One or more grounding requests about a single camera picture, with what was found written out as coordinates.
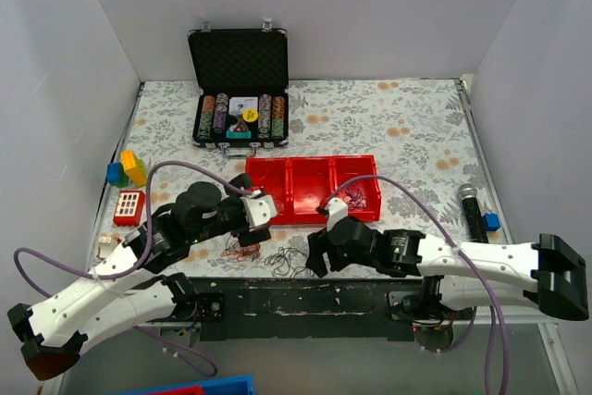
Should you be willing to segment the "red three-compartment bin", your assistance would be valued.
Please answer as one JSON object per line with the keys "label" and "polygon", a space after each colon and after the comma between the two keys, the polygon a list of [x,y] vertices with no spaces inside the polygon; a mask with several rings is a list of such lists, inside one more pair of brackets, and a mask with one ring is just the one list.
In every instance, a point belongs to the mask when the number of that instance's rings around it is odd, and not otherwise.
{"label": "red three-compartment bin", "polygon": [[246,173],[253,185],[274,198],[275,226],[318,225],[325,218],[316,208],[349,179],[376,174],[372,155],[293,156],[252,158]]}

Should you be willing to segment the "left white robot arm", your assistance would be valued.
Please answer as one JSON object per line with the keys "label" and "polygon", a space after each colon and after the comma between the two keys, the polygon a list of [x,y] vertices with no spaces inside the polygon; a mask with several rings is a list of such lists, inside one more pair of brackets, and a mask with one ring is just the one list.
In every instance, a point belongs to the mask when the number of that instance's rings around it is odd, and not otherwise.
{"label": "left white robot arm", "polygon": [[247,191],[250,184],[247,174],[224,189],[193,183],[129,232],[88,277],[43,302],[9,309],[7,318],[33,375],[40,381],[59,376],[96,344],[145,322],[219,316],[211,305],[223,298],[200,295],[182,273],[163,273],[201,241],[226,234],[242,246],[269,240],[269,224],[278,213],[274,200],[262,190]]}

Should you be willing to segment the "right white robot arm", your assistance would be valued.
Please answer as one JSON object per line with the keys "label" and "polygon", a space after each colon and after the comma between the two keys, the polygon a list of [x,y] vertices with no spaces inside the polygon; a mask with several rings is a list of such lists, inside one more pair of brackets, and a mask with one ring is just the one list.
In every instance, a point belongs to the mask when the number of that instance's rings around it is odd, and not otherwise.
{"label": "right white robot arm", "polygon": [[514,305],[568,321],[589,318],[586,261],[561,237],[457,247],[417,230],[380,232],[353,216],[308,236],[306,265],[318,277],[363,265],[392,278],[435,278],[418,296],[429,318],[468,307]]}

